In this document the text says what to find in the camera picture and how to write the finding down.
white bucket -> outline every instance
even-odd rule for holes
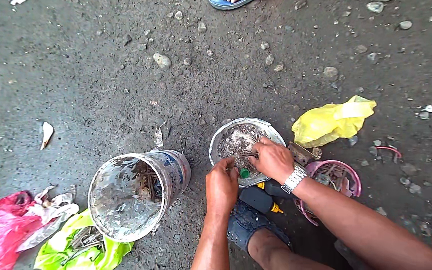
[[[138,161],[147,163],[161,184],[160,203],[135,198]],[[156,229],[164,213],[188,187],[191,169],[186,157],[174,150],[130,153],[111,158],[91,181],[88,208],[96,228],[117,242],[133,242]]]

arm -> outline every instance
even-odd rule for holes
[[[294,170],[291,152],[266,138],[253,150],[259,152],[259,160],[250,157],[256,169],[284,184]],[[372,209],[309,177],[299,183],[293,194],[372,267],[432,269],[432,249]]]
[[[224,158],[206,175],[206,217],[191,269],[229,269],[228,220],[238,197],[238,169]]]

yellow plastic bag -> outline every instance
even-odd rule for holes
[[[338,138],[351,138],[374,114],[376,101],[355,95],[343,104],[326,104],[310,109],[293,124],[294,142],[306,147],[323,146]]]

hand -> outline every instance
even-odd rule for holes
[[[238,198],[238,173],[234,157],[227,157],[206,175],[206,214],[230,216]]]
[[[256,169],[281,185],[294,171],[294,159],[291,151],[282,144],[277,144],[272,140],[262,137],[261,141],[252,147],[253,153],[259,154],[259,159],[249,156],[249,161]]]

neon green plastic bag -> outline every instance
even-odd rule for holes
[[[374,114],[376,101],[355,95],[343,104],[326,104],[310,109],[293,124],[294,142],[306,147],[323,146],[338,138],[351,138]]]
[[[69,257],[71,248],[69,242],[76,231],[87,226],[94,226],[89,210],[74,215],[54,234],[39,250],[34,262],[34,269],[42,270],[113,270],[121,263],[123,256],[131,251],[134,242],[115,242],[104,237],[106,252],[102,253],[96,247],[70,260],[64,266],[61,262]]]

